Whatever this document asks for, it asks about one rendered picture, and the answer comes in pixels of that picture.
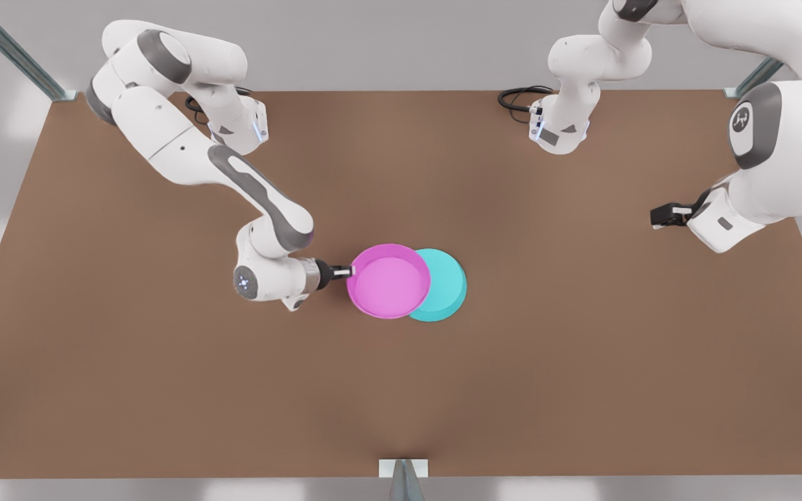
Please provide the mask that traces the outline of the blue plate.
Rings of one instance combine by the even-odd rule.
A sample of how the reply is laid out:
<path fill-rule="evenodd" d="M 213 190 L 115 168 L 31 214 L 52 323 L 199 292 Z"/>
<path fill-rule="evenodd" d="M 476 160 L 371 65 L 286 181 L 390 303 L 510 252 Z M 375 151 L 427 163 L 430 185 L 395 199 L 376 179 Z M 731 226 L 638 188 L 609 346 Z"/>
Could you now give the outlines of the blue plate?
<path fill-rule="evenodd" d="M 464 267 L 439 248 L 419 248 L 416 252 L 425 261 L 432 282 L 427 297 L 409 317 L 417 321 L 445 320 L 464 304 L 468 288 Z"/>

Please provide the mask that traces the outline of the pink plate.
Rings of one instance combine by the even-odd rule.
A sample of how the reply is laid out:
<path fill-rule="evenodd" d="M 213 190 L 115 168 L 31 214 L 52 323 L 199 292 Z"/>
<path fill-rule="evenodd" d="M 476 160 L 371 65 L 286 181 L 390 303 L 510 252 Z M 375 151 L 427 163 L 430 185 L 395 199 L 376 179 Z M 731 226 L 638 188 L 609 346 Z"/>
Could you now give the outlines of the pink plate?
<path fill-rule="evenodd" d="M 423 304 L 432 285 L 423 257 L 400 244 L 369 247 L 353 259 L 352 268 L 346 282 L 350 301 L 375 318 L 407 317 Z"/>

